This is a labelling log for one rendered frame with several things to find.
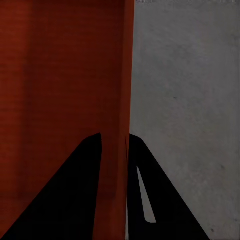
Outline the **storage box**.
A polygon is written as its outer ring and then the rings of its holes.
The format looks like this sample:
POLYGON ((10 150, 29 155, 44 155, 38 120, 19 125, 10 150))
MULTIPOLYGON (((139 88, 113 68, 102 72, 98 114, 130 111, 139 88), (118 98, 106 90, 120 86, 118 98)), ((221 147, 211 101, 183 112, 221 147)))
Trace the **storage box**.
POLYGON ((87 137, 92 240, 126 240, 135 0, 0 0, 0 239, 87 137))

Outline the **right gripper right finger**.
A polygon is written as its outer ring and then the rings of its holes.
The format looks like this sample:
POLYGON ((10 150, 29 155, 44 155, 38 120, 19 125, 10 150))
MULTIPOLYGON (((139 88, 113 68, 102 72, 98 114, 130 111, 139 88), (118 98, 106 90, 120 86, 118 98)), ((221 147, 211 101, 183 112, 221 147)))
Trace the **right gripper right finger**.
POLYGON ((129 135, 127 210, 129 240, 210 240, 145 142, 129 135), (145 220, 139 168, 156 222, 145 220))

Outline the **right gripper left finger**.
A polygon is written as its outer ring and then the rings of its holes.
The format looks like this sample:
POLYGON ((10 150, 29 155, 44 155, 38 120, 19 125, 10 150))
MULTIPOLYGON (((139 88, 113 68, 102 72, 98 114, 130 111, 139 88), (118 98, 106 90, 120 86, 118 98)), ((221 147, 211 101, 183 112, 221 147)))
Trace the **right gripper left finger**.
POLYGON ((92 240, 101 156, 85 138, 0 240, 92 240))

